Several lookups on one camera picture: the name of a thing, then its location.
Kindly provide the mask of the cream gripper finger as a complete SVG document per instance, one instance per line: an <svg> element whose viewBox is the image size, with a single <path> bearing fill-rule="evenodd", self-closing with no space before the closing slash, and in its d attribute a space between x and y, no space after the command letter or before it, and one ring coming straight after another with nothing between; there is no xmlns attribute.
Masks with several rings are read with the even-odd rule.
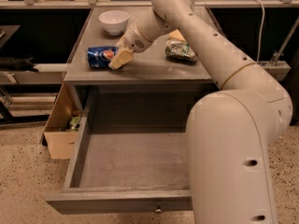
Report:
<svg viewBox="0 0 299 224"><path fill-rule="evenodd" d="M124 46L125 43L125 35L121 37L121 39L117 42L116 47L121 48Z"/></svg>
<svg viewBox="0 0 299 224"><path fill-rule="evenodd" d="M129 63L133 58L134 51L132 49L121 47L118 49L108 66L113 70L117 70Z"/></svg>

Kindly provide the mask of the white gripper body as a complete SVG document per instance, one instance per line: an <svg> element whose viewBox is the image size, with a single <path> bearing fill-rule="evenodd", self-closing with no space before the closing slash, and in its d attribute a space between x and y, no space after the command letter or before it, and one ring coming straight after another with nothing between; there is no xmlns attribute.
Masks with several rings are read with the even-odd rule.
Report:
<svg viewBox="0 0 299 224"><path fill-rule="evenodd" d="M130 24L124 35L125 46L133 49L136 53L144 52L152 45L152 42L139 32L136 22Z"/></svg>

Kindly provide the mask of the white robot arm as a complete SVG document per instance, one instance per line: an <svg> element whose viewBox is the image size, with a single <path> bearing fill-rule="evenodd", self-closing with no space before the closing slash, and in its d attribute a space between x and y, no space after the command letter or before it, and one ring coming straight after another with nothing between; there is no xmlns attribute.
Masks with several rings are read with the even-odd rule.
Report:
<svg viewBox="0 0 299 224"><path fill-rule="evenodd" d="M268 147L292 119L292 99L260 65L197 16L190 0L151 0L127 29L110 68L179 30L218 87L186 124L195 224L278 224Z"/></svg>

